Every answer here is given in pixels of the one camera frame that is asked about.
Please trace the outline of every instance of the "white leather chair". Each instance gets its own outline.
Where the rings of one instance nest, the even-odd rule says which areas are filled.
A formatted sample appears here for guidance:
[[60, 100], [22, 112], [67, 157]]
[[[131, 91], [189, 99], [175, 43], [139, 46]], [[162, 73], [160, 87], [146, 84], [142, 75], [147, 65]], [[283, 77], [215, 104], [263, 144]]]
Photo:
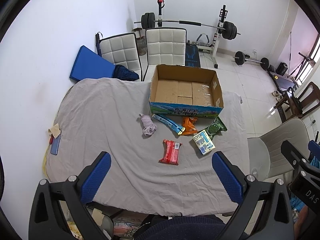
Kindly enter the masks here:
[[292, 118], [259, 138], [248, 138], [250, 174], [263, 181], [292, 171], [293, 168], [281, 153], [281, 144], [288, 140], [305, 157], [309, 158], [307, 128], [299, 118]]
[[183, 28], [151, 28], [146, 30], [148, 67], [144, 74], [150, 81], [156, 65], [185, 65], [187, 30]]
[[100, 40], [101, 57], [133, 70], [142, 80], [142, 68], [138, 55], [135, 33], [124, 33]]

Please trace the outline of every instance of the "green snack package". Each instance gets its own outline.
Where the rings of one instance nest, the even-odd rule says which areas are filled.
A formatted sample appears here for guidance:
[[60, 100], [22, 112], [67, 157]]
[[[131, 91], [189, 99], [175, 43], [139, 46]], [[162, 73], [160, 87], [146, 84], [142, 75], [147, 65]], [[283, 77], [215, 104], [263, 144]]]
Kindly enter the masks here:
[[227, 127], [221, 121], [220, 117], [217, 117], [213, 124], [209, 125], [207, 128], [204, 128], [210, 139], [212, 140], [213, 137], [219, 131], [227, 131]]
[[220, 127], [221, 131], [226, 132], [228, 130], [227, 127], [224, 125], [224, 123], [221, 121], [220, 117], [217, 116], [214, 122]]

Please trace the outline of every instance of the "sneaker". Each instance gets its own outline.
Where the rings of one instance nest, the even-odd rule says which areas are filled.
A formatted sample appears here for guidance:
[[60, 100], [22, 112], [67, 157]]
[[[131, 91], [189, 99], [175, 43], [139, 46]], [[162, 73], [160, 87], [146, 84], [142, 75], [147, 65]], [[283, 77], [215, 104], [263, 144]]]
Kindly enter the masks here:
[[276, 90], [276, 91], [273, 91], [273, 92], [272, 92], [272, 95], [273, 95], [274, 97], [278, 97], [278, 96], [280, 95], [280, 93], [279, 93], [278, 90]]
[[276, 98], [276, 100], [277, 100], [277, 102], [280, 102], [281, 100], [282, 100], [282, 98], [283, 98], [283, 96], [277, 96], [277, 98]]

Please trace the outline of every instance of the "dark blue sweater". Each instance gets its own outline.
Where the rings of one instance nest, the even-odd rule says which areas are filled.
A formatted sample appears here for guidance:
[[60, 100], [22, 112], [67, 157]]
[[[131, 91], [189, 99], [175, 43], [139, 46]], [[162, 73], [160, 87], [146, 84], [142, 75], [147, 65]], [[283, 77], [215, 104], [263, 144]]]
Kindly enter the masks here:
[[225, 227], [222, 220], [197, 217], [176, 217], [150, 227], [135, 240], [214, 240]]

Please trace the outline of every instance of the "blue phone case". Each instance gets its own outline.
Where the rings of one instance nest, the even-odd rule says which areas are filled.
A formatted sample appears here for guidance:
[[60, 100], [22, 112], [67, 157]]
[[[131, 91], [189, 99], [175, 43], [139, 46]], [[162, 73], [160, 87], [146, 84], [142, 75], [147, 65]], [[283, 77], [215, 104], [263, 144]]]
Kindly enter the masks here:
[[57, 155], [58, 154], [60, 136], [61, 136], [61, 133], [58, 135], [57, 138], [53, 138], [51, 149], [50, 149], [50, 153], [53, 154], [53, 155]]

